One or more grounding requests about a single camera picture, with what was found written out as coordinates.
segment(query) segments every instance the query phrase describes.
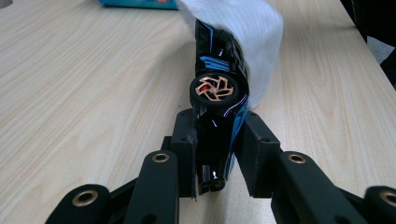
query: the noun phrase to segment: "blue stripe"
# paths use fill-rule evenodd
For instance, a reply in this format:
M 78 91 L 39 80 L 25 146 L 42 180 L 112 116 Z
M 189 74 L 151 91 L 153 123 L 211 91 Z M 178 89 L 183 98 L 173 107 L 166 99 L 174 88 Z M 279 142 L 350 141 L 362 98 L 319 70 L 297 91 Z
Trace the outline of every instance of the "blue stripe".
M 233 122 L 233 133 L 231 135 L 231 144 L 230 144 L 230 151 L 232 149 L 233 141 L 235 137 L 239 134 L 239 131 L 242 128 L 242 125 L 245 123 L 248 114 L 248 100 L 244 103 L 244 105 L 239 109 L 238 113 L 236 114 L 235 121 Z M 230 167 L 228 170 L 228 174 L 226 174 L 226 178 L 230 175 L 231 171 L 233 170 L 233 166 L 235 164 L 235 155 L 232 155 L 230 161 Z
M 230 64 L 227 62 L 208 56 L 202 56 L 200 59 L 205 63 L 206 68 L 230 72 Z
M 203 22 L 202 22 L 202 24 L 207 28 L 207 29 L 209 29 L 209 31 L 210 31 L 210 52 L 212 52 L 212 47 L 213 47 L 213 29 L 212 28 L 210 28 L 209 26 L 207 26 L 206 24 L 204 24 Z

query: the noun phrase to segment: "metal grommet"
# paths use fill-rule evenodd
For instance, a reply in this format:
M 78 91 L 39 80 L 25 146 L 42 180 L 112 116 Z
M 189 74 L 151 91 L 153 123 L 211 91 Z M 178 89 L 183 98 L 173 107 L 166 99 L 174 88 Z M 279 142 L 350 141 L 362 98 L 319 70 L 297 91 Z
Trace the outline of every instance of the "metal grommet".
M 306 162 L 306 159 L 304 157 L 297 155 L 297 154 L 290 154 L 288 156 L 288 159 L 292 162 L 299 163 L 299 164 Z
M 379 197 L 386 203 L 396 207 L 396 194 L 387 190 L 381 191 Z
M 93 203 L 98 198 L 98 196 L 98 191 L 94 189 L 84 190 L 73 198 L 72 203 L 76 207 L 87 206 L 88 204 Z
M 166 153 L 158 153 L 152 156 L 152 160 L 155 162 L 166 162 L 169 160 L 169 155 Z

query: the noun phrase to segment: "white tissue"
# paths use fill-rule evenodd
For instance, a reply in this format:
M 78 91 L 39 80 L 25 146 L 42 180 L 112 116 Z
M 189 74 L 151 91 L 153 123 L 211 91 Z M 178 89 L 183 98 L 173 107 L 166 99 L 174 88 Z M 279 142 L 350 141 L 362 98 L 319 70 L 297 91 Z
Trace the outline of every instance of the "white tissue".
M 249 107 L 264 96 L 283 33 L 279 13 L 263 0 L 177 0 L 177 8 L 235 37 L 242 48 L 250 88 Z

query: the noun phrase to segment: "table surface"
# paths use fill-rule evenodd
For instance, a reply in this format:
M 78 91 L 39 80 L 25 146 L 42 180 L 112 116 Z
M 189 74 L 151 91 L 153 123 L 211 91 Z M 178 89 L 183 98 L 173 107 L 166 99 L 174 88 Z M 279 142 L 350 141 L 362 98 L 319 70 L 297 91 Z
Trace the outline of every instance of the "table surface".
M 254 112 L 338 187 L 395 188 L 396 93 L 341 3 L 269 3 L 285 27 Z M 75 187 L 136 178 L 191 107 L 194 38 L 177 11 L 20 0 L 0 34 L 1 223 L 43 223 Z M 272 222 L 237 166 L 223 191 L 180 200 L 180 223 Z

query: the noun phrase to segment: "light wood grain surface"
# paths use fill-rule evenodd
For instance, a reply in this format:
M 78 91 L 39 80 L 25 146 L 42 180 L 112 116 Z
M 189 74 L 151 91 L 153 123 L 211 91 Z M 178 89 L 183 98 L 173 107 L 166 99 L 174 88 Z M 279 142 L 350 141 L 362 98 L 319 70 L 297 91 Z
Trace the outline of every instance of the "light wood grain surface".
M 340 188 L 396 188 L 396 94 L 337 0 L 270 3 L 279 59 L 255 108 L 284 150 Z M 0 9 L 0 223 L 43 223 L 71 189 L 114 190 L 189 108 L 194 38 L 177 11 L 95 0 Z M 226 189 L 180 200 L 180 223 L 273 223 L 238 167 Z

